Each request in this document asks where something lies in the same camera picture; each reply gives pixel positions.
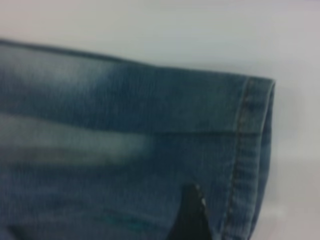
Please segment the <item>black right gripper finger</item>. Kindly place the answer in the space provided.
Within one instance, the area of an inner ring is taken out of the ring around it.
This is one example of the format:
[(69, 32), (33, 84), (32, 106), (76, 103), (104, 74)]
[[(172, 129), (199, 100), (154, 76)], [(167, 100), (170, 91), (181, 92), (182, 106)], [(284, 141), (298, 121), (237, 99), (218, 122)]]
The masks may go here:
[(169, 231), (171, 240), (211, 240), (206, 201), (200, 187), (182, 187), (180, 207)]

